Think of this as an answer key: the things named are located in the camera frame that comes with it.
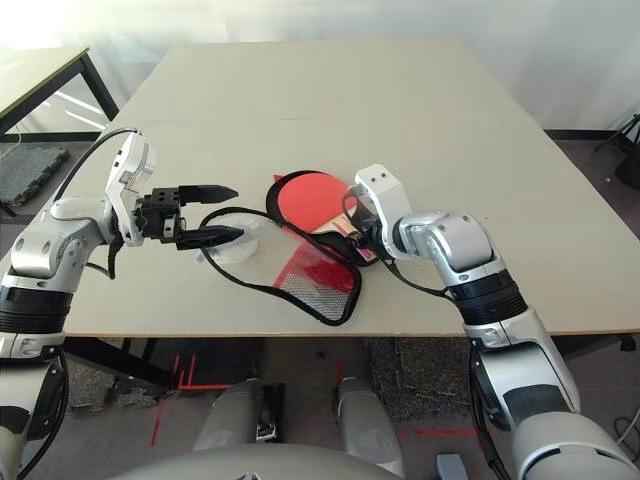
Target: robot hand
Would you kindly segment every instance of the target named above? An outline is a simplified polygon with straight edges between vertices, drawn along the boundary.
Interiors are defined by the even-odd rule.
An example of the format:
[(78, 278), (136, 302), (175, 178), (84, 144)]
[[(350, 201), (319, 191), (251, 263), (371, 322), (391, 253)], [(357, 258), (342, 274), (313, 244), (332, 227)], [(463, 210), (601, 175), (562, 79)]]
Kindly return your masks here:
[[(464, 320), (470, 385), (490, 420), (515, 430), (517, 478), (640, 478), (615, 442), (579, 415), (566, 364), (480, 223), (465, 214), (413, 214), (402, 184), (382, 165), (360, 170), (356, 184), (355, 195), (374, 211), (373, 220), (356, 227), (373, 250), (434, 262)], [(485, 455), (491, 464), (497, 453)], [(503, 467), (497, 470), (507, 478)]]

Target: table leg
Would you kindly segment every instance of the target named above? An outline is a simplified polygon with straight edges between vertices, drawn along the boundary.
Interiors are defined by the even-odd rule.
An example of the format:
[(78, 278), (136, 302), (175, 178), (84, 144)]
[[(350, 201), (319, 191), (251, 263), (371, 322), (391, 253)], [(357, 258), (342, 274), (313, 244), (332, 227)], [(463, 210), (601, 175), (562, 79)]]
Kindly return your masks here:
[(109, 93), (109, 90), (107, 90), (102, 78), (100, 78), (100, 75), (89, 58), (89, 55), (85, 53), (80, 57), (80, 63), (82, 63), (84, 67), (82, 70), (82, 78), (87, 82), (91, 93), (93, 93), (93, 96), (98, 100), (104, 114), (109, 120), (113, 120), (119, 112), (118, 106), (111, 97), (111, 94)]
[(67, 337), (64, 351), (79, 363), (120, 377), (133, 377), (163, 388), (176, 385), (173, 373), (140, 359), (97, 338)]

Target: wire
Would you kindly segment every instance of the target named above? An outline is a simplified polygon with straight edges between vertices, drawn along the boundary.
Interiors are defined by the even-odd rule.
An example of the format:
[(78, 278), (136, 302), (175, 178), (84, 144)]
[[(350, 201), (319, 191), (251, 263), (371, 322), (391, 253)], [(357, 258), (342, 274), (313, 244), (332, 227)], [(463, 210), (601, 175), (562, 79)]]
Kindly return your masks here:
[(80, 156), (80, 158), (78, 159), (76, 164), (69, 171), (69, 174), (62, 181), (62, 184), (60, 185), (60, 188), (56, 192), (56, 196), (53, 197), (53, 201), (55, 202), (57, 200), (60, 200), (60, 198), (62, 198), (62, 195), (64, 194), (65, 190), (67, 189), (67, 187), (71, 183), (71, 180), (73, 180), (73, 177), (75, 177), (76, 173), (78, 173), (78, 170), (80, 170), (80, 167), (82, 167), (84, 162), (86, 162), (87, 159), (91, 156), (91, 154), (93, 152), (95, 152), (98, 148), (100, 148), (100, 146), (103, 143), (105, 143), (110, 138), (115, 137), (116, 135), (121, 135), (123, 133), (138, 133), (138, 132), (139, 132), (139, 130), (137, 128), (133, 128), (133, 127), (118, 128), (118, 129), (113, 130), (113, 131), (111, 131), (109, 133), (106, 133), (105, 135), (103, 135), (102, 137), (97, 139), (95, 142), (93, 142), (89, 146), (89, 148), (86, 150), (86, 152), (84, 152)]
[[(633, 455), (631, 458), (633, 463), (640, 460), (640, 446), (633, 447), (627, 440), (627, 436), (633, 431), (636, 434), (638, 444), (640, 445), (640, 429), (638, 429), (638, 426), (636, 425), (638, 418), (640, 418), (640, 408), (636, 410), (636, 414), (633, 416), (633, 419), (629, 420), (627, 417), (618, 417), (613, 422), (613, 429), (616, 432), (616, 435), (618, 435), (616, 444), (625, 447), (629, 453)], [(620, 427), (621, 422), (627, 422), (627, 427), (622, 433), (622, 427)]]
[(353, 227), (358, 231), (358, 233), (360, 233), (360, 235), (362, 235), (362, 237), (365, 239), (365, 241), (367, 241), (367, 248), (369, 248), (371, 251), (373, 251), (373, 253), (376, 254), (376, 256), (378, 257), (380, 262), (382, 262), (382, 264), (387, 268), (387, 270), (389, 270), (389, 272), (391, 272), (391, 274), (394, 277), (396, 277), (398, 280), (400, 280), (405, 285), (408, 285), (408, 286), (410, 286), (412, 288), (415, 288), (416, 290), (419, 290), (419, 291), (424, 292), (424, 293), (428, 293), (429, 295), (433, 295), (433, 296), (436, 296), (436, 297), (446, 298), (450, 302), (454, 301), (453, 298), (451, 298), (450, 296), (447, 295), (447, 292), (449, 290), (448, 288), (443, 288), (442, 290), (438, 290), (436, 288), (429, 288), (429, 287), (424, 287), (422, 285), (418, 285), (417, 283), (412, 282), (411, 280), (406, 278), (404, 275), (402, 275), (402, 273), (400, 272), (400, 269), (396, 265), (396, 260), (395, 259), (392, 259), (390, 262), (387, 263), (387, 261), (385, 260), (385, 257), (387, 256), (386, 253), (384, 251), (380, 250), (378, 248), (378, 246), (375, 244), (374, 241), (370, 241), (368, 239), (368, 237), (364, 233), (364, 231), (360, 228), (359, 225), (357, 225), (357, 223), (354, 221), (354, 218), (349, 214), (349, 210), (347, 209), (347, 199), (348, 198), (356, 198), (356, 200), (357, 200), (356, 195), (353, 193), (353, 187), (349, 188), (349, 190), (347, 190), (347, 193), (345, 194), (345, 196), (342, 197), (342, 213), (343, 213), (343, 215), (347, 218), (347, 220), (349, 220), (349, 223), (351, 223), (351, 225), (353, 225)]
[(40, 445), (40, 448), (35, 453), (29, 463), (25, 465), (25, 467), (20, 470), (18, 473), (18, 480), (23, 480), (31, 470), (35, 468), (38, 462), (44, 457), (44, 454), (47, 453), (49, 447), (53, 443), (58, 435), (58, 431), (60, 430), (60, 426), (62, 425), (62, 421), (64, 420), (64, 415), (67, 412), (67, 405), (69, 404), (69, 370), (67, 368), (67, 359), (64, 356), (64, 351), (60, 348), (58, 353), (58, 361), (60, 362), (60, 368), (62, 369), (62, 375), (64, 375), (64, 379), (62, 381), (62, 397), (60, 398), (60, 403), (58, 405), (58, 411), (56, 413), (56, 418), (54, 420), (53, 426), (51, 427), (51, 433), (47, 436), (45, 441)]
[(638, 410), (636, 410), (636, 414), (633, 416), (633, 420), (631, 420), (629, 422), (629, 426), (627, 427), (627, 429), (624, 431), (624, 433), (622, 435), (620, 435), (620, 437), (616, 440), (616, 444), (620, 445), (622, 442), (624, 442), (624, 439), (627, 438), (627, 435), (629, 435), (629, 432), (631, 431), (631, 429), (635, 426), (636, 422), (638, 421), (638, 418), (640, 417), (640, 407), (638, 407)]
[(16, 132), (18, 132), (18, 143), (16, 143), (15, 145), (13, 145), (11, 148), (9, 148), (9, 150), (7, 150), (6, 152), (4, 152), (2, 155), (0, 155), (0, 160), (2, 160), (4, 157), (6, 157), (7, 155), (9, 155), (9, 153), (11, 153), (13, 151), (13, 149), (17, 148), (20, 146), (20, 144), (22, 143), (22, 133), (20, 133), (20, 129), (18, 128), (18, 125), (16, 124)]
[(107, 270), (106, 268), (104, 268), (104, 267), (102, 267), (100, 265), (97, 265), (97, 264), (91, 263), (91, 262), (87, 262), (85, 267), (93, 268), (94, 270), (97, 270), (100, 273), (106, 275), (108, 279), (113, 280), (113, 278), (111, 278), (111, 275), (109, 275), (109, 270)]

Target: floor mat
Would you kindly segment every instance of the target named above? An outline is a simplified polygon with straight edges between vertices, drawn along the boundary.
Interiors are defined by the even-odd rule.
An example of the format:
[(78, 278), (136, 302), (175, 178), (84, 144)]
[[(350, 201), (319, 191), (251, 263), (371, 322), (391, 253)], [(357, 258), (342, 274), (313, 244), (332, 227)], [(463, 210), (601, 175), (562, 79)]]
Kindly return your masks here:
[(0, 159), (0, 202), (20, 206), (33, 197), (69, 151), (19, 145)]
[(376, 338), (366, 344), (373, 387), (394, 420), (468, 410), (466, 338)]

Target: gray floor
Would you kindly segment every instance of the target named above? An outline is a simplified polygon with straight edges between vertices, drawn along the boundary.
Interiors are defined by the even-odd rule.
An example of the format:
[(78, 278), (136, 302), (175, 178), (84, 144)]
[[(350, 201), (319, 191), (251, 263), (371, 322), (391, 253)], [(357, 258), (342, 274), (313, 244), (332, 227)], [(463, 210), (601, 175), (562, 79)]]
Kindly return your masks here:
[[(640, 192), (621, 184), (613, 175), (621, 159), (620, 153), (608, 148), (594, 155), (594, 142), (562, 141), (558, 144), (640, 237)], [(1, 250), (8, 248), (19, 230), (6, 225), (0, 225), (0, 229)], [(425, 351), (425, 362), (430, 361), (430, 354)], [(287, 384), (284, 435), (288, 441), (339, 447), (331, 410), (338, 361), (345, 375), (367, 377), (369, 374), (367, 352), (358, 339), (269, 339), (266, 342), (261, 376), (268, 382)], [(620, 352), (617, 345), (612, 345), (569, 361), (569, 367), (582, 392), (584, 413), (611, 434), (614, 433), (614, 419), (621, 415), (632, 416), (640, 405), (640, 352)], [(83, 388), (94, 388), (91, 377), (89, 370), (85, 375), (75, 377), (72, 390), (80, 392)], [(96, 388), (99, 395), (100, 389), (105, 387)], [(109, 478), (154, 460), (187, 452), (212, 398), (201, 395), (169, 399), (157, 444), (153, 447), (150, 441), (158, 406), (71, 411), (53, 447), (29, 478)], [(468, 415), (428, 416), (419, 422), (397, 424), (396, 427), (408, 478), (436, 478), (435, 455), (449, 452), (462, 455), (471, 478), (493, 478), (475, 437), (466, 431), (471, 428)], [(496, 442), (505, 460), (508, 459), (508, 440), (508, 434), (496, 432)]]

